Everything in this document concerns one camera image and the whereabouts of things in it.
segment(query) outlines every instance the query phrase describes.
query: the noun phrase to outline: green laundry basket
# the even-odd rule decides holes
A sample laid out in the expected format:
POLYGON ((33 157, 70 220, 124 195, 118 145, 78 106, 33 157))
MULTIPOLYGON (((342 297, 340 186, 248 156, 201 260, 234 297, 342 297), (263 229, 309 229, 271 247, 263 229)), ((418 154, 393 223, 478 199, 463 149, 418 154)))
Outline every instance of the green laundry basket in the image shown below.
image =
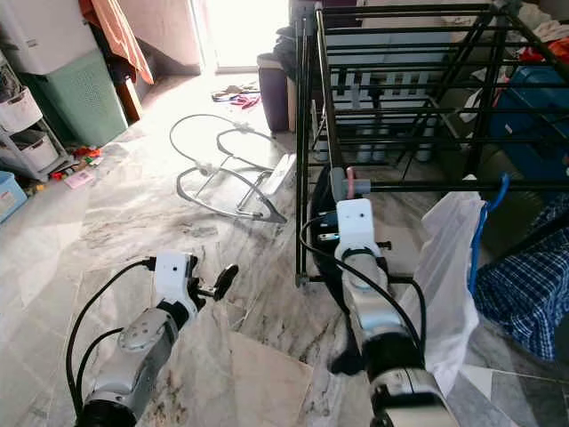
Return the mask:
POLYGON ((35 80, 84 145, 105 145, 128 127, 98 49, 35 80))

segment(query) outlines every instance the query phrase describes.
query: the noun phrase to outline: blue storage box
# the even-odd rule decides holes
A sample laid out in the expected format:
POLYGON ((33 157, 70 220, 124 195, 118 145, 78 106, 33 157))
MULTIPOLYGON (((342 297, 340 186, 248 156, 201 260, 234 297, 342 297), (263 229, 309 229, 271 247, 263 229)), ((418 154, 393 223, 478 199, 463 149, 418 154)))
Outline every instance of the blue storage box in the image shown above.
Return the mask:
MULTIPOLYGON (((511 78, 512 83, 546 84, 563 83, 563 79, 551 67, 528 66, 520 67, 511 78)), ((569 109, 569 87, 565 88, 536 88, 510 87, 505 90, 499 100, 497 109, 528 109, 528 108, 561 108, 569 109)), ((546 120, 532 113, 496 113, 490 122, 492 137, 512 135, 512 139, 531 138, 536 136, 536 144, 505 143, 504 151, 524 175, 531 180, 567 180, 567 164, 565 155, 569 153, 569 118, 560 120, 564 114, 544 113, 543 118, 553 125, 559 133, 548 125, 546 120), (559 142, 548 143, 543 137, 555 137, 557 140, 566 137, 567 144, 559 142)))
POLYGON ((0 222, 13 214, 27 198, 14 179, 14 174, 0 171, 0 222))

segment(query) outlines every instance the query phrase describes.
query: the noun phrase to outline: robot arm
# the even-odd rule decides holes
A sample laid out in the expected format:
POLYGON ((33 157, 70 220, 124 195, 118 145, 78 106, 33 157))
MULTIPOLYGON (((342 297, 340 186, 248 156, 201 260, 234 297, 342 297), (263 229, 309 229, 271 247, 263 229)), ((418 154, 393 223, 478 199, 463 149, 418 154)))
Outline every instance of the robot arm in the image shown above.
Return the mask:
MULTIPOLYGON (((374 240, 370 201, 343 200, 337 204, 337 215, 336 259, 387 292, 386 264, 374 240)), ((434 376, 425 370, 421 349, 393 306, 347 270, 342 272, 342 284, 371 384, 371 426, 457 427, 434 376)))
POLYGON ((118 336, 116 348, 105 362, 85 400, 79 427, 134 426, 142 416, 162 366, 184 325, 205 305, 202 296, 218 301, 238 272, 227 267, 211 290, 198 287, 192 277, 197 258, 178 253, 156 257, 155 289, 160 303, 146 309, 118 336))

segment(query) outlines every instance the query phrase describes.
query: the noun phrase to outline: blue checkered cloth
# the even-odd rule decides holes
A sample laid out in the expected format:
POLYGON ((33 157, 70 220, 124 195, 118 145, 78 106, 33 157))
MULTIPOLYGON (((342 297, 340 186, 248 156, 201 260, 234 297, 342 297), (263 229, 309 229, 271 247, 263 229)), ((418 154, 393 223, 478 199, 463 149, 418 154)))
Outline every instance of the blue checkered cloth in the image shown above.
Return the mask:
MULTIPOLYGON (((567 209, 564 194, 540 213, 530 233, 567 209)), ((569 227, 480 269, 474 301, 531 353, 554 360, 555 328, 569 313, 569 227)))

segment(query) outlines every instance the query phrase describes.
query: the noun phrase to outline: white plastic bag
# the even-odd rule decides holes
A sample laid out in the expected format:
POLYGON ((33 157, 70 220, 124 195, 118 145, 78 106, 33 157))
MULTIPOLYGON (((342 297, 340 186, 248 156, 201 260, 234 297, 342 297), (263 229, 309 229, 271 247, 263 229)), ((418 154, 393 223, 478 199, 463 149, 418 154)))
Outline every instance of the white plastic bag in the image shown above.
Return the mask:
MULTIPOLYGON (((427 304, 425 364, 445 396, 454 385, 470 334, 478 324, 467 283, 470 245, 484 204, 476 192, 452 192, 421 220, 430 239, 421 249, 414 279, 427 304)), ((419 301, 412 288, 405 291, 400 304, 419 331, 419 301)))

